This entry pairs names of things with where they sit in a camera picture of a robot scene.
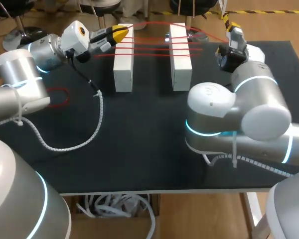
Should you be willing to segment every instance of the chair base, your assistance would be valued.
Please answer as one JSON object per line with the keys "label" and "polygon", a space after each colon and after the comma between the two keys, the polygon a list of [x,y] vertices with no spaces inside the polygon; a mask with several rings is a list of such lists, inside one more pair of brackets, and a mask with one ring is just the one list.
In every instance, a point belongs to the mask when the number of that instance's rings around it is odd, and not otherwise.
{"label": "chair base", "polygon": [[20,43],[27,45],[48,35],[46,31],[35,26],[25,27],[24,32],[20,32],[17,28],[9,32],[3,40],[3,48],[6,51],[16,50]]}

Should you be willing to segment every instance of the black cable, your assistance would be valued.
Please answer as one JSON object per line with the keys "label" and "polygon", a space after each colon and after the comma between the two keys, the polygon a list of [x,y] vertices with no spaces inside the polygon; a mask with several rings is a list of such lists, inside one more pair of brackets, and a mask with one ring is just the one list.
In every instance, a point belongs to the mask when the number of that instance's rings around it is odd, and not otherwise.
{"label": "black cable", "polygon": [[79,76],[81,76],[83,79],[85,79],[90,86],[92,87],[93,90],[95,90],[95,92],[97,92],[100,88],[97,86],[97,84],[95,84],[94,82],[92,82],[92,80],[90,80],[86,75],[84,75],[81,71],[79,71],[75,65],[74,65],[74,61],[73,61],[73,56],[74,56],[74,51],[67,51],[66,52],[66,56],[68,58],[68,62],[70,64],[70,66],[73,68],[74,71],[76,71],[76,73],[78,73]]}

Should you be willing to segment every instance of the cable bundle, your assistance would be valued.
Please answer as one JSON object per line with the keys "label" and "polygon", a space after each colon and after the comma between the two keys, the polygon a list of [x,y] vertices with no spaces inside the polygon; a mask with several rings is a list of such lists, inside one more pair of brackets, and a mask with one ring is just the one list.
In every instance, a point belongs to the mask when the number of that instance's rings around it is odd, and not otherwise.
{"label": "cable bundle", "polygon": [[104,194],[94,200],[94,195],[84,197],[83,208],[79,203],[76,206],[87,216],[91,218],[112,218],[112,217],[134,217],[141,210],[149,210],[151,227],[146,239],[151,239],[155,231],[155,216],[150,205],[150,195],[148,199],[137,194]]}

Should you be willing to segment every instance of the wooden floor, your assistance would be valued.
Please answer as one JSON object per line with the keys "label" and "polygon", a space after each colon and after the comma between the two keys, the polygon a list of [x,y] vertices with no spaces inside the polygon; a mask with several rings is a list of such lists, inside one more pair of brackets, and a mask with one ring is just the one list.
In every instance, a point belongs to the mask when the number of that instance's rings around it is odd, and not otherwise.
{"label": "wooden floor", "polygon": [[[169,10],[168,0],[152,0],[152,10]],[[299,0],[228,0],[228,10],[295,10]],[[60,34],[73,20],[82,21],[88,29],[96,30],[93,16],[81,14],[50,15],[27,13],[25,25],[44,27],[50,33]],[[225,39],[225,26],[216,15],[208,19],[196,17],[192,25]],[[183,16],[151,15],[151,20],[184,22]],[[107,24],[115,23],[112,16],[106,16]],[[289,40],[299,56],[299,14],[231,14],[230,21],[242,26],[247,40]],[[14,22],[7,19],[0,22],[0,35],[14,28]],[[148,26],[137,35],[163,37],[168,26]],[[0,37],[0,52],[3,37]],[[266,194],[260,195],[264,205]],[[162,239],[246,239],[247,226],[238,194],[165,194],[161,196],[160,217],[155,238]],[[140,221],[74,221],[71,239],[78,238],[145,238],[150,227],[148,219]]]}

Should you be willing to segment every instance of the robotic arm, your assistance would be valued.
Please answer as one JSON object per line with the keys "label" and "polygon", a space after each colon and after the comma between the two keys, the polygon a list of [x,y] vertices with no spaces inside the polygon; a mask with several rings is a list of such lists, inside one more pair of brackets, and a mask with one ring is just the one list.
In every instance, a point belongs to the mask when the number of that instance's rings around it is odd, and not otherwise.
{"label": "robotic arm", "polygon": [[128,30],[113,26],[89,32],[79,21],[74,21],[61,37],[48,35],[21,49],[0,55],[0,120],[38,111],[50,103],[40,73],[63,65],[67,58],[80,62],[90,59],[91,53],[105,52],[122,41]]}
{"label": "robotic arm", "polygon": [[216,52],[220,69],[233,72],[233,92],[200,83],[188,95],[186,143],[200,154],[237,154],[299,165],[299,124],[292,117],[260,48],[248,45],[237,25],[229,46]]}

